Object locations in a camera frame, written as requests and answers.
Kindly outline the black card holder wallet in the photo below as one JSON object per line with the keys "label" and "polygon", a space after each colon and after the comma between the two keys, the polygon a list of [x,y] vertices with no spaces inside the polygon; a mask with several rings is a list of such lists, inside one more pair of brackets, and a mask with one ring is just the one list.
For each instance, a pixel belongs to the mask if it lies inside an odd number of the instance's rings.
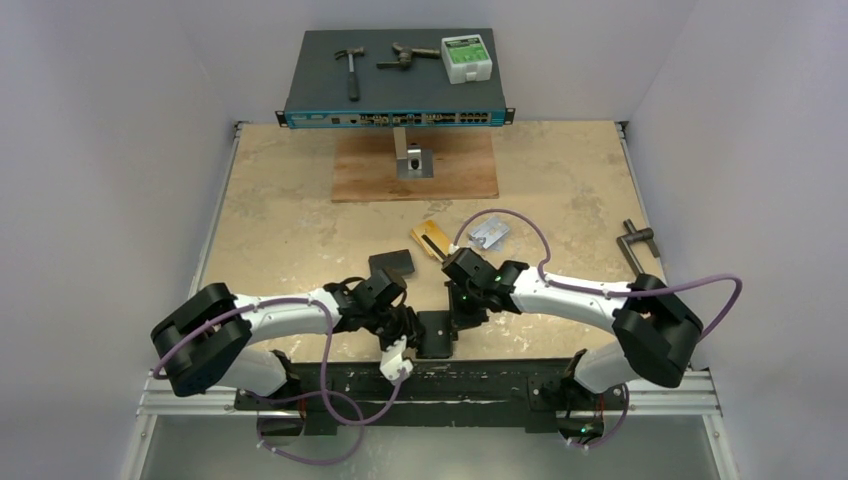
{"label": "black card holder wallet", "polygon": [[424,333],[416,347],[416,358],[423,360],[446,360],[453,356],[453,325],[446,310],[422,311],[418,318]]}

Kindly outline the black VIP card stack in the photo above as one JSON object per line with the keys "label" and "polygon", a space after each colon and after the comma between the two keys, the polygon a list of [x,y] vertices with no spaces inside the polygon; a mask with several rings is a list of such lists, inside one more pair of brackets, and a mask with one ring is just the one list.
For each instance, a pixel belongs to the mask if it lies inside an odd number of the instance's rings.
{"label": "black VIP card stack", "polygon": [[412,255],[408,249],[371,255],[368,258],[368,265],[372,273],[382,269],[391,269],[401,276],[408,276],[415,272]]}

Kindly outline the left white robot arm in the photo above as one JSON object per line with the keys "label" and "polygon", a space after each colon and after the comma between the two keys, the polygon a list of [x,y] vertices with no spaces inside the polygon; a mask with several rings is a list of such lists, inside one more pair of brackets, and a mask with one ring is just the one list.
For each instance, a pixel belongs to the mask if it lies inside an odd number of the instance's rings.
{"label": "left white robot arm", "polygon": [[417,347],[426,332],[406,305],[406,294],[405,280],[386,269],[279,296],[235,294],[223,282],[211,283],[152,329],[159,360],[151,374],[169,381],[178,397],[227,386],[284,409],[298,395],[289,360],[253,344],[303,334],[330,341],[336,334],[365,330],[379,340],[381,374],[397,382],[412,371],[405,351]]}

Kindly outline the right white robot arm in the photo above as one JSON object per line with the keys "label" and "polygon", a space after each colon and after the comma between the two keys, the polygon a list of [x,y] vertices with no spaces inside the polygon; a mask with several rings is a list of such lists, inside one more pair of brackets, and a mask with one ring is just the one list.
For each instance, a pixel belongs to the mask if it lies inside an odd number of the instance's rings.
{"label": "right white robot arm", "polygon": [[478,310],[541,314],[603,330],[614,341],[575,355],[561,381],[564,399],[584,407],[600,393],[642,379],[678,387],[703,332],[700,318],[657,277],[596,282],[542,274],[524,262],[494,267],[469,248],[442,263],[442,272]]}

